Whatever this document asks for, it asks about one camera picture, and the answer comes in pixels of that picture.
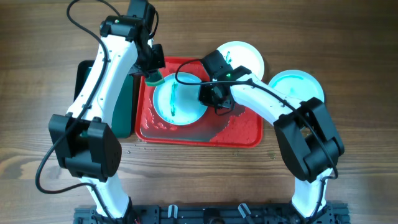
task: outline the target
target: green cloth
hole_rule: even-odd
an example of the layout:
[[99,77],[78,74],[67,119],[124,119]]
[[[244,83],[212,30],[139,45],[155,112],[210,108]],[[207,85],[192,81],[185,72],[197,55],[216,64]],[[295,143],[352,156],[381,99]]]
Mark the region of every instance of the green cloth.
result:
[[[84,82],[90,74],[91,67],[85,73]],[[131,132],[132,91],[134,77],[128,75],[124,80],[118,100],[113,111],[112,132],[117,138],[128,138]]]

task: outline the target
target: water spill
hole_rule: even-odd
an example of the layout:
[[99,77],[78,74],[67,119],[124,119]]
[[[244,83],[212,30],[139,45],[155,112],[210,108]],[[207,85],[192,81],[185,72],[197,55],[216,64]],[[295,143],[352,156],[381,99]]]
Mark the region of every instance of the water spill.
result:
[[148,108],[152,108],[153,106],[151,98],[148,98]]
[[157,123],[157,125],[160,127],[160,128],[162,128],[163,130],[166,130],[167,128],[166,128],[166,126],[164,126],[164,124],[162,124],[162,123]]
[[149,126],[148,126],[148,120],[147,120],[146,118],[145,118],[144,128],[145,128],[145,129],[148,129],[148,128],[149,128]]
[[276,153],[273,150],[268,150],[267,155],[269,156],[270,159],[275,160],[276,159]]

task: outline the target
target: black mounting bracket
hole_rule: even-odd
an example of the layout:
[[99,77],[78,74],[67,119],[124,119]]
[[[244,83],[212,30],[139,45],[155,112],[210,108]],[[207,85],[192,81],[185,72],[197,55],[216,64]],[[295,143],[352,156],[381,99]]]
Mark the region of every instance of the black mounting bracket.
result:
[[[65,134],[74,122],[72,114],[54,114],[49,122],[53,144]],[[73,177],[84,175],[106,182],[118,170],[122,147],[111,128],[100,119],[79,120],[76,128],[55,148],[61,168],[68,169]]]
[[[129,218],[118,219],[118,224],[309,224],[291,203],[210,207],[129,204],[127,214]],[[96,212],[96,206],[75,209],[73,224],[107,223],[111,222]],[[350,224],[348,205],[327,202],[313,223]]]
[[[251,73],[244,66],[233,69],[218,50],[206,55],[201,59],[201,63],[211,81],[236,81],[243,75]],[[199,92],[199,101],[206,106],[214,107],[216,113],[217,109],[233,109],[235,102],[230,86],[226,83],[202,85]]]
[[138,58],[129,74],[144,72],[147,82],[155,83],[162,79],[157,69],[165,67],[163,48],[160,44],[148,45],[152,25],[154,23],[155,7],[147,0],[131,0],[127,15],[108,16],[101,23],[100,34],[102,37],[116,35],[125,37],[126,41],[136,44]]
[[[325,104],[317,98],[302,102],[297,111],[313,126],[337,165],[344,153],[343,141],[331,120]],[[318,174],[330,167],[329,160],[313,134],[303,136],[303,124],[295,113],[282,115],[274,122],[274,129],[285,165],[300,180],[313,182]]]

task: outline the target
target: wood grain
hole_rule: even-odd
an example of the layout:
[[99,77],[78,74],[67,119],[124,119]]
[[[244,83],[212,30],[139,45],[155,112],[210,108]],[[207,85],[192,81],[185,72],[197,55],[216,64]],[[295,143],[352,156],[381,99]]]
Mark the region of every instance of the wood grain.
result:
[[[70,223],[73,208],[93,204],[87,190],[44,195],[34,175],[51,145],[49,119],[72,103],[77,65],[98,44],[68,22],[66,0],[0,3],[14,3],[0,5],[0,223]],[[327,198],[348,203],[353,223],[398,223],[396,1],[152,3],[166,55],[202,57],[242,40],[268,61],[269,79],[293,68],[313,74],[346,146]],[[125,12],[128,3],[114,5]],[[89,1],[72,9],[96,32],[111,13]],[[122,143],[119,175],[134,204],[288,202],[294,192],[268,124],[254,149]],[[52,189],[78,182],[55,156],[42,179]]]

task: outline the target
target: black cable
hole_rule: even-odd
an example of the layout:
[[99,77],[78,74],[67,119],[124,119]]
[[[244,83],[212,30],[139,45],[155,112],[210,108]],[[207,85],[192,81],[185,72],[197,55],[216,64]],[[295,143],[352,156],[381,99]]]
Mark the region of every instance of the black cable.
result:
[[121,17],[119,11],[117,9],[115,9],[115,7],[113,7],[111,4],[109,4],[108,2],[106,2],[104,0],[97,0],[97,1],[104,3],[105,5],[110,7],[119,17]]
[[136,64],[134,64],[133,66],[134,66],[134,68],[136,68],[138,71],[140,71],[142,73],[139,76],[144,76],[145,78],[149,78],[150,77],[150,74],[145,69],[141,69]]
[[224,112],[224,113],[218,113],[217,111],[218,111],[218,109],[217,109],[217,105],[214,105],[214,113],[215,114],[217,114],[218,116],[224,116],[224,115],[227,115],[227,114],[229,114],[230,112],[232,112],[234,109],[235,109],[235,101],[232,99],[231,100],[232,101],[232,107],[231,107],[231,109],[230,110],[228,110],[227,112]]
[[155,11],[155,14],[156,14],[156,25],[155,25],[154,31],[151,34],[149,34],[150,39],[154,38],[154,36],[156,34],[156,30],[157,30],[157,25],[159,24],[159,13],[157,13],[157,11]]
[[281,103],[283,103],[283,105],[287,106],[289,109],[291,109],[293,111],[293,113],[295,113],[298,118],[300,118],[300,120],[302,120],[304,126],[306,126],[311,133],[314,135],[315,139],[318,141],[319,145],[322,148],[323,153],[326,155],[326,158],[328,159],[328,162],[330,163],[331,168],[333,169],[333,172],[335,173],[334,176],[327,176],[321,179],[321,189],[320,189],[320,196],[317,202],[317,205],[309,219],[309,223],[314,222],[319,210],[319,207],[321,205],[322,202],[322,198],[323,198],[323,189],[324,186],[326,184],[326,180],[331,179],[331,180],[335,180],[338,178],[338,171],[337,171],[337,167],[335,165],[335,163],[333,162],[333,160],[331,159],[328,151],[326,150],[325,145],[323,144],[322,140],[319,138],[318,134],[314,131],[314,129],[312,128],[312,126],[308,123],[307,119],[305,119],[292,105],[289,104],[289,102],[287,102],[285,99],[282,99],[280,96],[276,95],[275,93],[273,93],[272,91],[268,90],[267,88],[264,88],[263,86],[257,85],[253,82],[253,80],[250,78],[249,80],[246,81],[213,81],[213,82],[201,82],[201,83],[186,83],[183,82],[181,80],[178,79],[178,73],[181,70],[182,67],[184,67],[185,65],[192,63],[192,62],[201,62],[201,59],[193,59],[193,60],[189,60],[185,63],[182,63],[179,68],[177,69],[177,71],[175,72],[175,79],[177,82],[184,84],[184,85],[211,85],[211,84],[229,84],[229,85],[249,85],[252,86],[254,88],[258,88],[262,91],[265,91],[266,93],[270,94],[271,96],[273,96],[275,99],[279,100]]
[[74,122],[72,122],[72,124],[67,128],[67,130],[65,131],[65,133],[60,136],[55,143],[53,144],[53,146],[49,149],[49,151],[46,153],[46,155],[44,155],[44,158],[42,160],[42,162],[40,163],[37,172],[36,172],[36,176],[35,176],[35,184],[36,187],[39,191],[41,191],[42,193],[45,194],[60,194],[60,193],[64,193],[66,191],[75,189],[77,187],[82,187],[82,186],[87,186],[87,187],[91,187],[92,191],[95,193],[99,204],[102,206],[105,214],[108,216],[108,218],[111,220],[112,223],[116,224],[116,222],[114,221],[114,219],[112,218],[111,214],[109,213],[108,209],[106,208],[103,199],[101,198],[100,193],[98,192],[98,189],[96,188],[96,186],[94,184],[91,183],[80,183],[80,184],[76,184],[70,187],[66,187],[64,189],[60,189],[60,190],[46,190],[44,189],[41,184],[40,184],[40,175],[43,171],[44,165],[47,162],[47,160],[49,159],[51,153],[53,153],[53,151],[55,150],[55,148],[60,144],[61,141],[63,141],[76,127],[76,125],[79,123],[79,120],[81,120],[81,118],[83,117],[83,115],[86,113],[87,109],[90,107],[91,101],[93,100],[96,91],[98,90],[98,87],[100,86],[100,83],[104,77],[105,71],[106,71],[106,67],[108,65],[108,59],[109,59],[109,55],[108,55],[108,50],[104,44],[104,42],[97,36],[95,35],[92,31],[88,30],[87,28],[83,27],[82,25],[80,25],[79,23],[77,23],[76,21],[74,21],[71,16],[70,16],[70,9],[71,7],[78,2],[79,0],[74,0],[72,1],[67,8],[67,17],[70,20],[70,22],[72,22],[74,25],[76,25],[77,27],[79,27],[80,29],[82,29],[83,31],[87,32],[89,35],[91,35],[92,37],[94,37],[100,44],[101,48],[103,49],[104,52],[104,64],[103,67],[101,69],[101,73],[99,74],[98,80],[95,83],[95,86],[93,88],[93,91],[90,93],[87,102],[85,103],[82,111],[80,112],[80,114],[77,116],[77,118],[74,120]]

